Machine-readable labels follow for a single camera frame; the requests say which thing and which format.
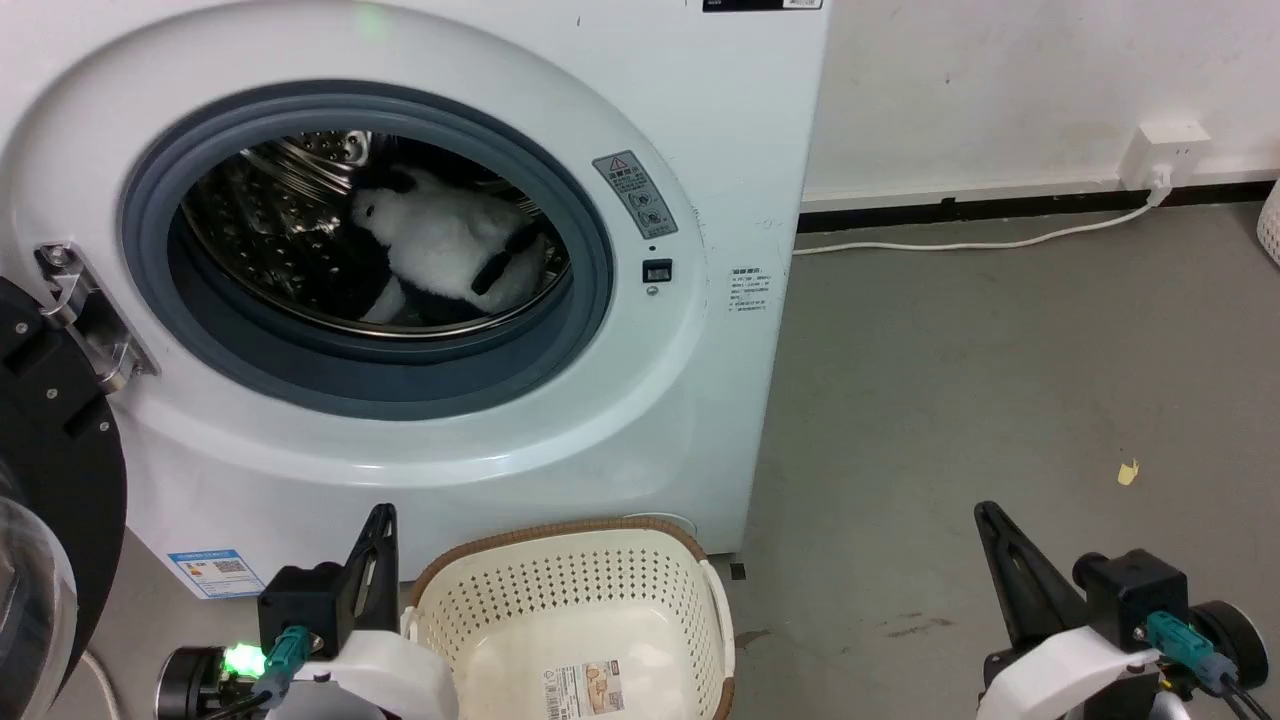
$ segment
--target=white power cable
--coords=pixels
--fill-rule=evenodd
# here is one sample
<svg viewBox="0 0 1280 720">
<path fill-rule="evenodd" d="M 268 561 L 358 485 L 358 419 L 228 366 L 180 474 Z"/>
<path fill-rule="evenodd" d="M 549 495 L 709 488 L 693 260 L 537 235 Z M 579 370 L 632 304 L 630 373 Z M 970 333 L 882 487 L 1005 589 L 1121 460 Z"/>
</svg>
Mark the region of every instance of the white power cable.
<svg viewBox="0 0 1280 720">
<path fill-rule="evenodd" d="M 1112 225 L 1119 225 L 1120 223 L 1128 223 L 1129 220 L 1142 215 L 1147 210 L 1164 202 L 1165 197 L 1169 196 L 1169 191 L 1172 186 L 1169 181 L 1169 167 L 1160 165 L 1152 170 L 1152 177 L 1147 186 L 1151 188 L 1151 195 L 1147 196 L 1147 204 L 1138 208 L 1133 213 L 1121 215 L 1119 218 L 1112 218 L 1110 220 L 1103 220 L 1101 223 L 1093 223 L 1089 225 L 1076 225 L 1073 228 L 1064 228 L 1060 231 L 1053 231 L 1051 233 L 1044 233 L 1039 237 L 1033 237 L 1030 240 L 1019 240 L 1015 242 L 952 242 L 950 245 L 904 245 L 900 242 L 845 242 L 841 245 L 827 245 L 823 247 L 806 247 L 804 250 L 796 250 L 792 255 L 822 255 L 826 252 L 840 252 L 844 250 L 909 250 L 913 252 L 938 252 L 942 250 L 1012 250 L 1015 247 L 1027 247 L 1029 245 L 1039 245 L 1047 240 L 1053 240 L 1055 237 L 1062 237 L 1066 234 L 1075 234 L 1080 232 L 1100 231 L 1102 228 L 1110 228 Z"/>
<path fill-rule="evenodd" d="M 97 661 L 88 648 L 84 648 L 84 653 L 81 655 L 81 662 L 88 666 L 97 676 L 97 684 L 102 687 L 102 697 L 106 700 L 106 715 L 111 720 L 124 720 L 124 715 L 120 714 L 120 700 L 115 694 L 115 685 L 111 683 L 111 678 L 108 676 L 106 670 L 102 664 Z"/>
</svg>

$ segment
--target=concrete floor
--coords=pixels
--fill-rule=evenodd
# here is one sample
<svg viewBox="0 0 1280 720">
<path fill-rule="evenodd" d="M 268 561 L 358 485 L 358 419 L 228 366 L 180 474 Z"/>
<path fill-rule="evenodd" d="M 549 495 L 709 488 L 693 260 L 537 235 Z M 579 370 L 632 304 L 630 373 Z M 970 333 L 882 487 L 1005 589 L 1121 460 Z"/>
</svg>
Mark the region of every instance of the concrete floor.
<svg viewBox="0 0 1280 720">
<path fill-rule="evenodd" d="M 1192 600 L 1280 628 L 1280 272 L 1258 205 L 1157 210 L 997 254 L 859 251 L 791 275 L 748 544 L 727 583 L 736 720 L 972 717 L 1007 644 L 972 509 L 1001 502 L 1061 568 L 1146 547 Z M 1075 215 L 808 236 L 1020 240 Z M 1121 462 L 1140 464 L 1129 487 Z M 256 633 L 132 541 L 93 641 L 128 717 L 179 644 Z M 1258 693 L 1280 710 L 1280 683 Z M 1201 698 L 1197 717 L 1228 717 Z M 56 720 L 106 714 L 77 670 Z"/>
</svg>

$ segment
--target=washing machine door opening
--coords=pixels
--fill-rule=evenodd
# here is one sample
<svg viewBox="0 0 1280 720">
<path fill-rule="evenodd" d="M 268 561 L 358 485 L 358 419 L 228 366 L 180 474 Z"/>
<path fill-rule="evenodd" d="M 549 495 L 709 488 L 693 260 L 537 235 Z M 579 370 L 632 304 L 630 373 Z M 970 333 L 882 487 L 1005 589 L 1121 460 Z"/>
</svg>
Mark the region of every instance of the washing machine door opening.
<svg viewBox="0 0 1280 720">
<path fill-rule="evenodd" d="M 182 200 L 178 238 L 275 311 L 369 337 L 449 338 L 549 302 L 556 225 L 493 170 L 406 137 L 334 129 L 246 147 Z"/>
<path fill-rule="evenodd" d="M 122 218 L 138 290 L 188 350 L 340 415 L 515 400 L 586 347 L 612 296 L 608 233 L 566 163 L 402 87 L 292 83 L 204 108 L 138 164 Z"/>
</svg>

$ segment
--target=sticker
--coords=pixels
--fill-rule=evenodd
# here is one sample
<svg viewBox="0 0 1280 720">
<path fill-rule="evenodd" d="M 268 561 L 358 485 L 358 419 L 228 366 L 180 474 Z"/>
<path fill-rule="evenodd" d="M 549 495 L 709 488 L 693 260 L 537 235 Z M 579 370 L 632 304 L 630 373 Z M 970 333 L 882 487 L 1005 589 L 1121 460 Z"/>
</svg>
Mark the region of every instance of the sticker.
<svg viewBox="0 0 1280 720">
<path fill-rule="evenodd" d="M 640 228 L 645 240 L 653 240 L 676 232 L 676 219 L 667 209 L 658 187 L 649 179 L 649 173 L 636 159 L 635 152 L 625 150 L 593 160 L 595 169 L 613 188 L 613 192 L 631 213 L 631 219 Z"/>
<path fill-rule="evenodd" d="M 170 552 L 169 560 L 205 597 L 246 597 L 262 592 L 262 580 L 234 550 Z"/>
<path fill-rule="evenodd" d="M 728 311 L 751 313 L 769 306 L 773 275 L 760 268 L 733 268 L 728 275 Z"/>
<path fill-rule="evenodd" d="M 547 720 L 577 720 L 623 710 L 617 660 L 584 662 L 543 673 Z"/>
</svg>

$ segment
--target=black cable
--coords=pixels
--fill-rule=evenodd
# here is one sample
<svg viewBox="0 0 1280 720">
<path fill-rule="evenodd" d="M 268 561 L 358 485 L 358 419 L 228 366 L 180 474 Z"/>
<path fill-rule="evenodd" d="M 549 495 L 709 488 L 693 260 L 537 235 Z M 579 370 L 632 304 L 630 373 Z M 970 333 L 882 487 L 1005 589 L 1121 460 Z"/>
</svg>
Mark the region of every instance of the black cable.
<svg viewBox="0 0 1280 720">
<path fill-rule="evenodd" d="M 244 700 L 236 701 L 221 710 L 215 710 L 209 715 L 202 716 L 200 720 L 228 720 L 230 717 L 241 715 L 242 712 L 253 710 L 255 707 L 261 706 L 269 700 L 271 700 L 271 693 L 257 693 L 253 697 L 247 697 Z"/>
<path fill-rule="evenodd" d="M 1240 683 L 1238 683 L 1235 678 L 1231 678 L 1230 675 L 1224 675 L 1222 687 L 1226 688 L 1229 693 L 1234 694 L 1236 698 L 1244 702 L 1244 705 L 1247 705 L 1249 710 L 1252 710 L 1253 714 L 1258 716 L 1258 720 L 1272 720 L 1271 714 L 1263 710 L 1262 703 L 1253 700 L 1253 696 L 1249 694 L 1249 691 L 1240 687 Z"/>
<path fill-rule="evenodd" d="M 1230 696 L 1230 694 L 1222 693 L 1222 702 L 1225 702 L 1226 706 L 1231 708 L 1231 712 L 1234 712 L 1235 716 L 1239 717 L 1240 720 L 1253 720 L 1252 717 L 1249 717 L 1249 714 L 1245 712 L 1244 708 L 1242 708 L 1235 702 L 1235 696 Z"/>
</svg>

